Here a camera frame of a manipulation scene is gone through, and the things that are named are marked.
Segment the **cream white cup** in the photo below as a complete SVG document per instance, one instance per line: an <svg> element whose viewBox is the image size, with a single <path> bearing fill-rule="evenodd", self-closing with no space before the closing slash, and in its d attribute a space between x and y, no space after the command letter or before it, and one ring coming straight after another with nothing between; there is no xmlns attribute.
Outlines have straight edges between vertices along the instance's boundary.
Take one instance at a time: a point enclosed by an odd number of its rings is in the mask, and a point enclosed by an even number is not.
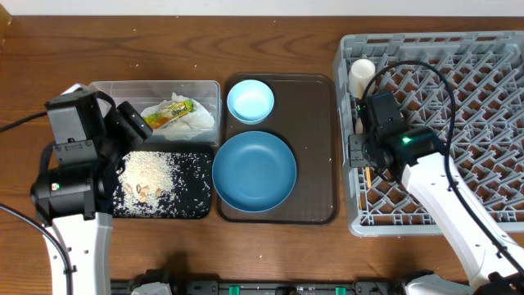
<svg viewBox="0 0 524 295"><path fill-rule="evenodd" d="M372 77L376 74L376 67L369 59L361 58L351 64L348 74L348 89L350 95L361 99L364 90Z"/></svg>

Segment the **dark blue plate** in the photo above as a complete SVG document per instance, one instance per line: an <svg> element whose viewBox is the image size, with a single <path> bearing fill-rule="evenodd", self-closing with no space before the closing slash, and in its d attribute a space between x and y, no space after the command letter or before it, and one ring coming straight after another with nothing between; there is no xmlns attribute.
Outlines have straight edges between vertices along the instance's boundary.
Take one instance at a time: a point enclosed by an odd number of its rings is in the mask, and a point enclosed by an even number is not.
<svg viewBox="0 0 524 295"><path fill-rule="evenodd" d="M221 200L244 212L274 209L291 195L298 168L290 147L279 137L247 131L227 140L212 166Z"/></svg>

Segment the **light blue bowl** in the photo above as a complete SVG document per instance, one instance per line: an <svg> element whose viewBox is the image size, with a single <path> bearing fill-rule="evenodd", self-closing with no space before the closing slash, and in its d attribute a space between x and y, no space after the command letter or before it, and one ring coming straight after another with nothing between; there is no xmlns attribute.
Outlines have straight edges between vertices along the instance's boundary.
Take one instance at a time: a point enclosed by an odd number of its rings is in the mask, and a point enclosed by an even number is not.
<svg viewBox="0 0 524 295"><path fill-rule="evenodd" d="M275 105L273 90L257 79L246 79L228 91L227 107L238 121L257 125L271 113Z"/></svg>

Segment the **white napkin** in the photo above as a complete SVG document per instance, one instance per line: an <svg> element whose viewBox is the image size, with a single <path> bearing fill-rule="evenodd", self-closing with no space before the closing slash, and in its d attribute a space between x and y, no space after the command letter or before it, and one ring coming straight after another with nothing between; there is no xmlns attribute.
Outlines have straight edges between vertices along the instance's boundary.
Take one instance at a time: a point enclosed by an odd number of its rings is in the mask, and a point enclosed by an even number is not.
<svg viewBox="0 0 524 295"><path fill-rule="evenodd" d="M182 102L190 102L193 109L187 114L159 126L159 130L211 129L215 125L215 118L201 103L193 98L187 98L185 96L178 95L177 93L172 93L170 100L164 100L163 102L152 107L147 107L144 111L142 111L141 116L143 118L153 116L160 112L160 110L163 108L171 107L174 104L181 104Z"/></svg>

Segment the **yellow green snack wrapper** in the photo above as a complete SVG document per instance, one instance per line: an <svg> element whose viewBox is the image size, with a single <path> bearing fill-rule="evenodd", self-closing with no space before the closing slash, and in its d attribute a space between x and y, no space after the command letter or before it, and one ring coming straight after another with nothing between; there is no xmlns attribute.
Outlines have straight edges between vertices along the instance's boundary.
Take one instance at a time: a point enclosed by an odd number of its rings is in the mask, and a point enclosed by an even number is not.
<svg viewBox="0 0 524 295"><path fill-rule="evenodd" d="M144 117L144 120L153 129L160 129L170 122L177 120L194 111L193 102L187 99L181 102L172 102L157 112Z"/></svg>

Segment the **wooden chopstick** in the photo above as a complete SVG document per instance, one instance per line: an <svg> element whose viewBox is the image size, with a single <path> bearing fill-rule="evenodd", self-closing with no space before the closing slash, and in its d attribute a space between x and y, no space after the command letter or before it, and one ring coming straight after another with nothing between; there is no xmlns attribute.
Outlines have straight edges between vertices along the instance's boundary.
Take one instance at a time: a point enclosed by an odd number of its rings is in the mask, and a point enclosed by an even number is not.
<svg viewBox="0 0 524 295"><path fill-rule="evenodd" d="M366 179L366 184L367 184L367 187L368 188L371 188L372 187L372 177L371 177L371 170L370 170L370 167L367 166L365 168L365 179Z"/></svg>

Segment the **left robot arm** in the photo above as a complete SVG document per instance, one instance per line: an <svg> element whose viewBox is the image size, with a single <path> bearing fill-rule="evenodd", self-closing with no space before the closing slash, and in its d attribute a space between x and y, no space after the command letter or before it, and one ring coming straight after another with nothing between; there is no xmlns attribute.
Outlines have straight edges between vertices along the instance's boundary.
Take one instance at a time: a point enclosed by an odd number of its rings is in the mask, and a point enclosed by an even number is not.
<svg viewBox="0 0 524 295"><path fill-rule="evenodd" d="M129 102L75 84L45 104L54 141L30 189L55 294L108 294L113 193L152 128Z"/></svg>

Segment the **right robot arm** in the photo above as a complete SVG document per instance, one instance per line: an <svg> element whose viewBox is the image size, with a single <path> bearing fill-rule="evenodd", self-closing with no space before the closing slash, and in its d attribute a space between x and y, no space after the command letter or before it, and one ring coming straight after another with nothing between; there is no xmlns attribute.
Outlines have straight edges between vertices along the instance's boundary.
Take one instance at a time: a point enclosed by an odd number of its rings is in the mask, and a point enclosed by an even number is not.
<svg viewBox="0 0 524 295"><path fill-rule="evenodd" d="M445 145L427 126L408 126L391 92L365 98L363 155L386 169L427 210L457 255L475 294L521 294L523 248L466 185Z"/></svg>

